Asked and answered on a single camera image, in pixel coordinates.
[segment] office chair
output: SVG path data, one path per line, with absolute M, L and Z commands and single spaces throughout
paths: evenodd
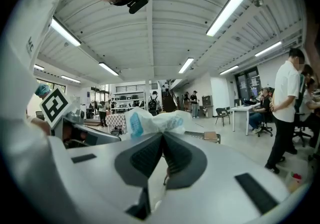
M 303 129 L 306 127 L 305 126 L 305 123 L 304 122 L 301 122 L 300 121 L 300 116 L 302 116 L 302 115 L 305 115 L 305 114 L 303 114 L 303 113 L 295 113 L 295 115 L 294 115 L 294 124 L 295 124 L 295 127 L 297 127 L 298 128 L 298 131 L 294 131 L 293 133 L 293 138 L 294 137 L 299 137 L 300 139 L 301 139 L 301 142 L 302 142 L 302 147 L 305 147 L 306 145 L 306 141 L 305 141 L 305 139 L 304 139 L 304 136 L 305 137 L 308 137 L 308 138 L 311 138 L 311 136 L 310 135 L 308 135 L 308 134 L 306 134 L 306 133 L 304 133 L 303 132 Z
M 36 111 L 35 113 L 36 117 L 39 118 L 40 120 L 44 121 L 45 120 L 45 116 L 42 113 L 42 111 Z
M 215 122 L 218 122 L 218 119 L 221 118 L 221 119 L 222 119 L 223 126 L 224 126 L 224 124 L 225 124 L 225 123 L 224 123 L 224 122 L 225 122 L 225 121 L 224 121 L 224 120 L 225 120 L 224 118 L 225 118 L 225 117 L 228 117 L 228 118 L 229 118 L 229 124 L 230 124 L 230 116 L 229 116 L 226 108 L 216 108 L 215 111 L 216 111 L 217 114 L 218 114 Z
M 270 134 L 270 137 L 272 137 L 272 136 L 273 136 L 273 134 L 272 134 L 272 128 L 267 126 L 267 123 L 268 123 L 268 122 L 271 122 L 271 114 L 270 114 L 270 112 L 264 112 L 264 113 L 262 113 L 262 116 L 263 116 L 263 121 L 262 121 L 262 123 L 261 123 L 261 124 L 262 124 L 262 126 L 261 126 L 261 131 L 258 132 L 258 137 L 260 137 L 260 134 L 261 134 L 263 131 L 269 133 L 269 134 Z

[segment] staircase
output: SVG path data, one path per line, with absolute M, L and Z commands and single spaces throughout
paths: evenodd
M 179 98 L 175 96 L 175 94 L 170 91 L 169 95 L 162 100 L 163 109 L 167 113 L 171 113 L 176 109 L 179 109 Z

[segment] white plastic bag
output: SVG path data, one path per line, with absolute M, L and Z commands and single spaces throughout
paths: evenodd
M 183 134 L 185 132 L 185 123 L 191 119 L 191 115 L 184 111 L 152 116 L 152 114 L 140 107 L 135 107 L 124 115 L 127 124 L 126 128 L 131 138 L 165 131 Z

